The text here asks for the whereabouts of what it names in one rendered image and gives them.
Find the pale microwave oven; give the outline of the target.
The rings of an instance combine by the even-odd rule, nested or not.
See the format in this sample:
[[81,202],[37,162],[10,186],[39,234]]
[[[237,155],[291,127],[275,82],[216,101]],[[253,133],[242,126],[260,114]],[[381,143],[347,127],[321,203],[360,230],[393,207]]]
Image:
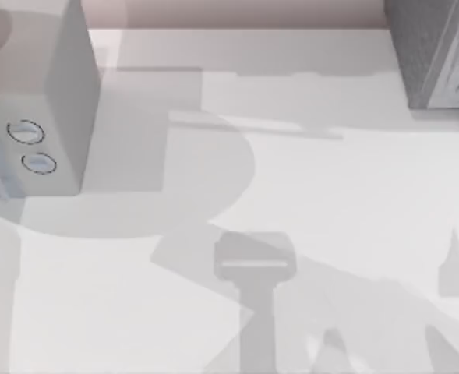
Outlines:
[[[0,197],[79,193],[101,93],[82,0],[0,0]],[[41,143],[24,145],[8,123],[31,120]],[[46,153],[49,175],[28,171],[23,155]]]

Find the round microwave knob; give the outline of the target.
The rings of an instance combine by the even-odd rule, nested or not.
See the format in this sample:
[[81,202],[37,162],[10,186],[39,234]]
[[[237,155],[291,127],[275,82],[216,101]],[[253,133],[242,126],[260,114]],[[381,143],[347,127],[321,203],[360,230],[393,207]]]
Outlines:
[[38,144],[45,138],[42,127],[36,122],[26,119],[8,123],[6,131],[13,140],[24,145]]
[[46,153],[23,155],[21,163],[28,171],[38,175],[49,175],[57,169],[56,160]]

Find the grey cabinet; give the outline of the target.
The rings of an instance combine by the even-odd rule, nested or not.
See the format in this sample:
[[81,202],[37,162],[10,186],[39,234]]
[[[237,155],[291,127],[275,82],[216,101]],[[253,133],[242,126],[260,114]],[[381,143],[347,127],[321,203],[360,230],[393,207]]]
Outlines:
[[411,109],[459,109],[459,0],[384,0]]

